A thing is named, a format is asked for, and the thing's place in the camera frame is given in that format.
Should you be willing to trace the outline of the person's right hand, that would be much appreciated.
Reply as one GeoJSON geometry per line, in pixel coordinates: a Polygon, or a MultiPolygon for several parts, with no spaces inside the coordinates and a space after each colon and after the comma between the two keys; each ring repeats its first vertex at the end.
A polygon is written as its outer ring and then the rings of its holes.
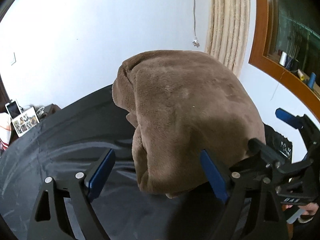
{"type": "Polygon", "coordinates": [[[286,211],[289,212],[289,217],[287,219],[288,224],[293,224],[295,221],[305,224],[313,219],[318,211],[319,205],[316,203],[309,203],[304,206],[286,205],[285,207],[286,211]]]}

